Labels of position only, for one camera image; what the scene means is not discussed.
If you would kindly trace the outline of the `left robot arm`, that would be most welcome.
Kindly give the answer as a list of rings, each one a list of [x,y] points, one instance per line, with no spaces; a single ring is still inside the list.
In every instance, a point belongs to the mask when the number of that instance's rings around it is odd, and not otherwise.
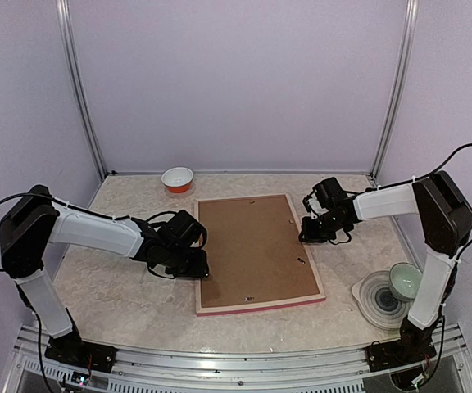
[[[163,278],[204,279],[210,275],[207,229],[186,210],[150,219],[101,214],[56,199],[47,186],[16,195],[0,220],[1,265],[43,329],[57,339],[57,352],[71,364],[88,357],[88,345],[74,333],[75,322],[52,283],[44,260],[54,249],[80,246],[144,263]]]

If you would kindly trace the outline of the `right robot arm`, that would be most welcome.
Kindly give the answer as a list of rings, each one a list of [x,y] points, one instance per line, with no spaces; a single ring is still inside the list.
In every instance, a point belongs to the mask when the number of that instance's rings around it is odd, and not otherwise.
[[[302,204],[298,235],[306,244],[333,243],[338,231],[355,224],[397,215],[418,215],[426,245],[424,270],[417,296],[403,319],[393,357],[412,362],[431,344],[431,335],[455,282],[456,264],[470,242],[472,207],[452,177],[439,170],[391,186],[348,192],[335,178],[317,183]]]

